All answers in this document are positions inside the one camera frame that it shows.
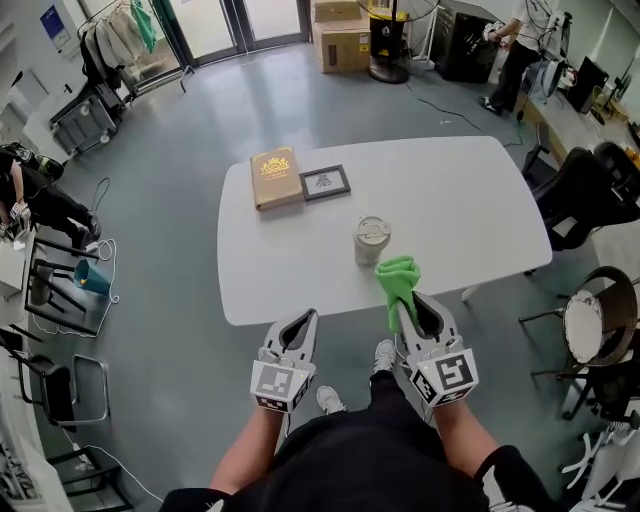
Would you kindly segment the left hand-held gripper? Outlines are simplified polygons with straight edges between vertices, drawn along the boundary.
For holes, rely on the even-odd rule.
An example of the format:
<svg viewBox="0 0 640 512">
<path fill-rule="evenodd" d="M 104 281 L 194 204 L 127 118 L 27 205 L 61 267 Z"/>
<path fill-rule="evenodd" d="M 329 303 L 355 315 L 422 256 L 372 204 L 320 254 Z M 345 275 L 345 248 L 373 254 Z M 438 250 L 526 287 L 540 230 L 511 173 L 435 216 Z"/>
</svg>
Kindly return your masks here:
<svg viewBox="0 0 640 512">
<path fill-rule="evenodd" d="M 252 368 L 250 393 L 259 407 L 289 414 L 300 403 L 316 375 L 318 320 L 309 308 L 271 325 Z"/>
</svg>

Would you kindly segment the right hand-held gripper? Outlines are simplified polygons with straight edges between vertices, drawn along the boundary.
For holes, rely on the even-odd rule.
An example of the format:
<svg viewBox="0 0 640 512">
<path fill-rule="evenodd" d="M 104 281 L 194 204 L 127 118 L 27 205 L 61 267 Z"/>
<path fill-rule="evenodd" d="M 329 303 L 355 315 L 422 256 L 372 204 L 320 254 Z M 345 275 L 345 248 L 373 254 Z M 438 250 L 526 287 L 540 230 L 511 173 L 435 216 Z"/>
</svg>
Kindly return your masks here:
<svg viewBox="0 0 640 512">
<path fill-rule="evenodd" d="M 403 371 L 429 408 L 465 398 L 479 383 L 473 351 L 464 347 L 451 312 L 433 297 L 413 293 L 416 316 L 400 301 Z"/>
</svg>

